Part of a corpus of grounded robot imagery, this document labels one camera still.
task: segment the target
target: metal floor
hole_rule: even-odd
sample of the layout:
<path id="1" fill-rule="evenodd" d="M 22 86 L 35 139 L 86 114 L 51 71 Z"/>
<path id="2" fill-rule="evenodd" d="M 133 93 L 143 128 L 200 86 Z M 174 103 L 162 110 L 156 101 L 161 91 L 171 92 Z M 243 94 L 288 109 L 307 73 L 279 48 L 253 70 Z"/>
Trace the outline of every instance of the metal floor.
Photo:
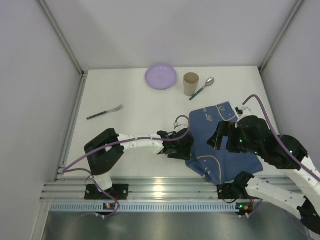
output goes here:
<path id="1" fill-rule="evenodd" d="M 282 209 L 269 203 L 249 219 L 233 213 L 119 213 L 105 220 L 85 216 L 66 227 L 82 214 L 50 212 L 42 240 L 307 239 Z"/>

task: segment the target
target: white table surface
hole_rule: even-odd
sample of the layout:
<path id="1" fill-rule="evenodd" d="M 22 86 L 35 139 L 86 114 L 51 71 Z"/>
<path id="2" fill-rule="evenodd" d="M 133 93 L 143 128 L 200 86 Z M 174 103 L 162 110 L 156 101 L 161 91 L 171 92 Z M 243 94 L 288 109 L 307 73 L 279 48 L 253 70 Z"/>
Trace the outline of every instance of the white table surface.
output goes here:
<path id="1" fill-rule="evenodd" d="M 177 83 L 166 90 L 149 87 L 145 81 L 147 68 L 90 70 L 76 120 L 74 134 L 66 164 L 85 154 L 84 146 L 108 128 L 124 135 L 148 135 L 157 131 L 171 132 L 177 116 L 187 115 L 193 110 L 230 102 L 232 107 L 242 103 L 249 95 L 257 94 L 274 127 L 267 94 L 256 66 L 228 67 L 178 67 Z M 194 72 L 200 77 L 200 89 L 209 77 L 214 77 L 212 86 L 201 92 L 192 101 L 183 92 L 183 76 Z M 94 114 L 113 109 L 120 104 L 118 112 L 87 120 Z M 259 118 L 263 113 L 259 104 L 252 99 L 247 104 Z M 257 176 L 283 176 L 275 167 L 263 160 L 263 171 Z M 89 168 L 85 158 L 76 166 Z M 112 177 L 199 177 L 189 169 L 184 160 L 167 158 L 166 155 L 151 153 L 125 154 L 110 171 Z M 69 177 L 83 177 L 82 171 L 66 173 Z"/>

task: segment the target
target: spoon handle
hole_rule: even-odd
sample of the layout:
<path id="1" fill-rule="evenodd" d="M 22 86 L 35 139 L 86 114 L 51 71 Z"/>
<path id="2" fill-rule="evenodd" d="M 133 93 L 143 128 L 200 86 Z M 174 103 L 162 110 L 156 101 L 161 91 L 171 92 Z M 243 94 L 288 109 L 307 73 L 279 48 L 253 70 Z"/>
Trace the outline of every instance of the spoon handle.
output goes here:
<path id="1" fill-rule="evenodd" d="M 197 91 L 195 94 L 192 95 L 192 97 L 189 98 L 189 100 L 191 101 L 192 99 L 194 99 L 199 93 L 201 93 L 203 91 L 203 89 L 205 89 L 204 87 L 200 88 L 199 91 Z"/>

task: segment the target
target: purple plate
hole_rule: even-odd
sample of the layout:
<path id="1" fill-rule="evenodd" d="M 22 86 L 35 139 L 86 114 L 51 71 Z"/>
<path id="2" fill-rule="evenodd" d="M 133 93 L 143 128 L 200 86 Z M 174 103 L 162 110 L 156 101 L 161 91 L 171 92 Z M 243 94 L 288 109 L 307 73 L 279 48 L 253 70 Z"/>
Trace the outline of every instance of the purple plate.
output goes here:
<path id="1" fill-rule="evenodd" d="M 176 70 L 167 64 L 157 64 L 145 73 L 145 80 L 154 89 L 168 89 L 177 81 Z"/>

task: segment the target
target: cable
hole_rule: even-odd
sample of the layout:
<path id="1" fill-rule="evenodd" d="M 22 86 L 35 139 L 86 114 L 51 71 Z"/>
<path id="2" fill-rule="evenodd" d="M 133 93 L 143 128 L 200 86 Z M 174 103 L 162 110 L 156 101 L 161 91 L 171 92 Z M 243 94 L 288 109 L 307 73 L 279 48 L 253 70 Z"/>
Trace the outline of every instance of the cable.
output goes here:
<path id="1" fill-rule="evenodd" d="M 91 177 L 92 175 L 89 175 L 86 180 L 84 181 L 84 186 L 87 187 L 87 181 L 89 180 L 89 178 Z"/>
<path id="2" fill-rule="evenodd" d="M 65 173 L 71 173 L 71 172 L 76 172 L 76 171 L 84 171 L 86 173 L 89 173 L 90 175 L 91 172 L 88 170 L 88 169 L 85 169 L 85 168 L 74 168 L 74 169 L 70 169 L 70 170 L 67 170 L 65 171 Z M 118 209 L 120 208 L 120 203 L 118 202 L 118 200 L 116 198 L 114 198 L 113 196 L 111 196 L 109 193 L 107 193 L 106 191 L 104 191 L 96 182 L 96 180 L 93 178 L 93 183 L 94 185 L 96 186 L 96 188 L 101 192 L 103 193 L 104 195 L 106 195 L 108 198 L 110 198 L 111 200 L 113 200 L 116 204 L 116 209 L 111 212 L 110 214 L 106 215 L 106 217 L 111 217 L 112 215 L 114 215 Z"/>
<path id="3" fill-rule="evenodd" d="M 306 233 L 306 231 L 304 231 L 295 221 L 295 219 L 287 212 L 285 211 L 285 214 L 287 215 L 287 217 L 290 219 L 291 223 L 304 235 L 306 236 L 307 239 L 309 240 L 315 240 L 314 238 L 312 238 L 309 234 Z"/>
<path id="4" fill-rule="evenodd" d="M 260 202 L 258 202 L 258 204 L 256 205 L 256 207 L 253 209 L 253 211 L 251 213 L 248 214 L 249 217 L 251 217 L 261 206 L 262 206 L 262 202 L 264 200 L 261 199 Z"/>
<path id="5" fill-rule="evenodd" d="M 221 191 L 222 191 L 222 192 L 224 192 L 224 189 L 225 189 L 226 186 L 227 186 L 226 184 L 223 184 L 223 185 L 222 185 L 222 188 L 221 188 Z M 226 201 L 226 199 L 223 198 L 223 195 L 222 195 L 222 194 L 221 194 L 221 198 L 222 198 L 222 200 L 223 200 L 225 203 L 227 203 L 227 204 L 233 204 L 233 203 L 235 203 L 235 202 L 238 200 L 238 198 L 235 198 L 235 199 L 232 200 L 232 201 Z"/>
<path id="6" fill-rule="evenodd" d="M 242 105 L 245 105 L 250 99 L 252 98 L 256 98 L 256 100 L 258 101 L 261 109 L 262 109 L 262 112 L 263 112 L 263 115 L 265 117 L 265 120 L 266 122 L 268 123 L 269 125 L 269 128 L 273 134 L 273 136 L 275 137 L 276 141 L 280 144 L 280 146 L 283 148 L 283 150 L 292 158 L 292 160 L 294 160 L 303 170 L 305 170 L 308 174 L 310 174 L 312 177 L 314 177 L 318 182 L 320 182 L 320 177 L 318 177 L 317 175 L 315 175 L 310 169 L 308 169 L 305 165 L 303 165 L 294 155 L 292 155 L 292 153 L 288 150 L 288 148 L 284 145 L 284 143 L 281 141 L 281 139 L 278 137 L 275 129 L 273 128 L 271 122 L 270 122 L 270 119 L 268 117 L 268 114 L 267 114 L 267 111 L 261 101 L 261 99 L 253 94 L 251 96 L 249 96 L 243 103 Z"/>
<path id="7" fill-rule="evenodd" d="M 103 150 L 103 149 L 106 149 L 106 148 L 108 148 L 108 147 L 112 147 L 112 146 L 114 146 L 114 145 L 124 144 L 124 143 L 133 142 L 133 141 L 139 141 L 139 140 L 154 140 L 154 141 L 163 141 L 163 142 L 179 141 L 180 139 L 183 139 L 183 138 L 189 133 L 189 131 L 190 131 L 190 119 L 189 119 L 187 116 L 185 116 L 185 115 L 180 115 L 180 116 L 178 116 L 178 117 L 176 118 L 175 123 L 177 123 L 180 118 L 186 118 L 187 121 L 188 121 L 188 128 L 187 128 L 186 132 L 185 132 L 183 135 L 181 135 L 180 137 L 173 138 L 173 139 L 162 139 L 162 138 L 151 138 L 151 137 L 138 137 L 137 139 L 136 139 L 136 138 L 131 138 L 131 139 L 123 140 L 123 141 L 112 142 L 112 143 L 110 143 L 110 144 L 106 144 L 106 145 L 104 145 L 104 146 L 98 147 L 98 148 L 96 148 L 95 150 L 92 150 L 92 151 L 88 152 L 87 154 L 79 157 L 77 160 L 75 160 L 74 162 L 72 162 L 70 165 L 66 166 L 66 167 L 62 170 L 62 172 L 63 172 L 63 173 L 71 173 L 71 172 L 75 172 L 75 171 L 84 171 L 84 172 L 89 173 L 90 176 L 91 176 L 92 173 L 91 173 L 88 169 L 85 169 L 85 168 L 74 168 L 74 169 L 70 169 L 70 168 L 72 168 L 74 165 L 76 165 L 77 163 L 79 163 L 81 160 L 83 160 L 83 159 L 91 156 L 92 154 L 94 154 L 94 153 L 96 153 L 96 152 L 99 152 L 99 151 L 101 151 L 101 150 Z M 116 203 L 116 205 L 117 205 L 116 209 L 115 209 L 112 213 L 110 213 L 109 215 L 107 215 L 107 217 L 110 217 L 110 216 L 114 215 L 114 214 L 118 211 L 118 209 L 120 208 L 120 204 L 119 204 L 118 200 L 115 199 L 115 198 L 114 198 L 113 196 L 111 196 L 110 194 L 108 194 L 107 192 L 105 192 L 105 191 L 97 184 L 97 182 L 96 182 L 96 180 L 95 180 L 94 178 L 93 178 L 93 182 L 94 182 L 96 188 L 97 188 L 101 193 L 103 193 L 104 195 L 106 195 L 108 198 L 112 199 L 112 200 Z"/>
<path id="8" fill-rule="evenodd" d="M 96 148 L 95 150 L 92 150 L 90 152 L 88 152 L 87 154 L 79 157 L 77 160 L 75 160 L 74 162 L 72 162 L 69 166 L 66 166 L 62 172 L 63 173 L 67 173 L 67 171 L 72 168 L 74 165 L 76 165 L 77 163 L 79 163 L 81 160 L 91 156 L 92 154 L 95 154 L 96 152 L 99 152 L 103 149 L 106 149 L 108 147 L 112 147 L 114 145 L 118 145 L 118 144 L 125 144 L 125 143 L 130 143 L 130 142 L 133 142 L 133 141 L 139 141 L 139 140 L 156 140 L 156 141 L 163 141 L 163 142 L 174 142 L 174 141 L 178 141 L 180 139 L 183 139 L 185 136 L 187 136 L 187 134 L 189 133 L 190 131 L 190 120 L 187 116 L 185 115 L 180 115 L 176 118 L 175 122 L 177 123 L 178 120 L 180 118 L 186 118 L 188 120 L 188 128 L 186 130 L 186 132 L 181 135 L 180 137 L 177 137 L 177 138 L 173 138 L 173 139 L 162 139 L 162 138 L 150 138 L 150 137 L 138 137 L 137 139 L 136 138 L 131 138 L 131 139 L 127 139 L 127 140 L 123 140 L 123 141 L 117 141 L 117 142 L 112 142 L 112 143 L 109 143 L 109 144 L 106 144 L 104 146 L 101 146 L 101 147 L 98 147 Z"/>

